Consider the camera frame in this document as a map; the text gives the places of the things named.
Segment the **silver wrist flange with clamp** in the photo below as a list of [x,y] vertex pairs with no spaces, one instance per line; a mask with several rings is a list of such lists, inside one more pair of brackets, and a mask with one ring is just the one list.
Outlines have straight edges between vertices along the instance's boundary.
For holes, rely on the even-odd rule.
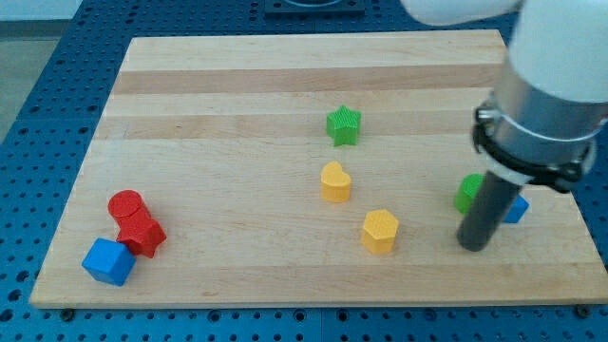
[[559,98],[506,60],[474,118],[473,145],[487,163],[484,189],[518,193],[533,184],[567,193],[595,162],[607,103]]

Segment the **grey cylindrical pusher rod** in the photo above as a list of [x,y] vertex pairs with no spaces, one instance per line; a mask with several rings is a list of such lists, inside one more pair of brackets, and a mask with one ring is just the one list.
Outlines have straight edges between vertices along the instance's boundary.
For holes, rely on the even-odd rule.
[[457,231],[460,245],[482,251],[508,214],[522,186],[486,172],[481,186]]

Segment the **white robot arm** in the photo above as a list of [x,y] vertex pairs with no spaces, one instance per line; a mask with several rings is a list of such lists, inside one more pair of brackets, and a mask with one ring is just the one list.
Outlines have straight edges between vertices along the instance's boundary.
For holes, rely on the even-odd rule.
[[457,232],[481,251],[527,184],[569,192],[592,168],[607,121],[607,4],[602,0],[403,0],[415,20],[449,26],[516,11],[497,82],[474,114],[487,164]]

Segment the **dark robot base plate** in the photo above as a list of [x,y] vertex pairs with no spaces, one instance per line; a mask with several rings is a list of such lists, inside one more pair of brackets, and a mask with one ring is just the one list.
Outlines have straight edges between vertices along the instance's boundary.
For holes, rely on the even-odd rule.
[[365,13],[365,0],[263,0],[266,17]]

